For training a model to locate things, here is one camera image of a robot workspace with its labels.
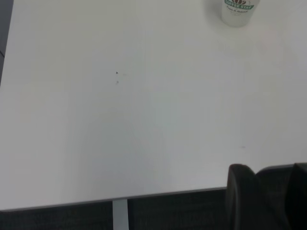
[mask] table surface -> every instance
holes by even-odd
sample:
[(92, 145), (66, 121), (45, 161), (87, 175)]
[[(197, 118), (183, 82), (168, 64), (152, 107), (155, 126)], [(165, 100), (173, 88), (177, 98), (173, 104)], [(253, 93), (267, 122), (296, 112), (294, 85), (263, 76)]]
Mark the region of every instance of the table surface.
[(226, 186), (307, 161), (307, 2), (15, 0), (0, 209)]

